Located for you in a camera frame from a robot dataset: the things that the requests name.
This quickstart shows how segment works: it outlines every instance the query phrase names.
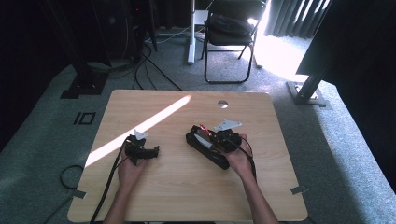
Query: hand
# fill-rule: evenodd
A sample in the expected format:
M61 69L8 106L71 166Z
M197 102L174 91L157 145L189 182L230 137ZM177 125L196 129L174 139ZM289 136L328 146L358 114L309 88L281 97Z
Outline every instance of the hand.
M241 148L244 149L248 155L252 155L251 148L247 143L247 136L244 133L239 134L242 138ZM227 158L228 163L230 163L231 168L240 176L252 175L251 164L248 160L247 155L240 149L233 152L223 153Z
M139 163L134 166L131 160L126 156L124 150L125 149L121 152L121 160L126 160L123 161L118 168L120 190L125 190L126 192L131 193L140 176L143 174L149 160L139 161Z

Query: metal stand base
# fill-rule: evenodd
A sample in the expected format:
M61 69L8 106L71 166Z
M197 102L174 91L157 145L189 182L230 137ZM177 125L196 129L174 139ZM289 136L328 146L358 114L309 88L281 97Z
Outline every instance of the metal stand base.
M293 98L293 101L297 105L318 105L320 107L325 107L329 104L328 101L323 99L321 92L319 89L315 91L315 93L309 98L309 100L301 99L298 95L301 87L303 86L303 82L288 82L288 87Z
M102 90L106 85L108 73L97 73L93 71L92 73L95 75L95 79L90 86L81 86L78 76L76 76L69 90L62 93L61 99L77 99L80 95L102 94Z

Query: forearm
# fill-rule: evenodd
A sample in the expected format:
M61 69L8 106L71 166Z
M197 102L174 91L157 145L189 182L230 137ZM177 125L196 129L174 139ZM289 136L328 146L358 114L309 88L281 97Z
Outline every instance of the forearm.
M104 224L124 223L126 209L128 207L130 191L119 189L114 198L113 204L107 212Z
M278 223L253 175L241 176L254 224Z

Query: person's right hand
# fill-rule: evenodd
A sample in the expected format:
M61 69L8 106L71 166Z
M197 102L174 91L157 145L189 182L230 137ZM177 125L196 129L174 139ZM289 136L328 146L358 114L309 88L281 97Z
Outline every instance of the person's right hand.
M247 136L244 133L239 134L242 138L241 148L244 149L248 155L252 155L251 148L247 144ZM239 175L246 176L252 175L250 161L243 151L239 148L233 152L223 153L227 158L228 163L230 163L231 168Z

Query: person's left hand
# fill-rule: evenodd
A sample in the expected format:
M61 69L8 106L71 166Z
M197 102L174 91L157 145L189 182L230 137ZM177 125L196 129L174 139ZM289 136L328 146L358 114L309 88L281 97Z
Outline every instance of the person's left hand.
M121 152L122 161L128 158L124 150L125 149ZM148 163L149 160L142 160L135 166L129 158L123 161L118 168L120 190L125 190L126 192L131 193Z

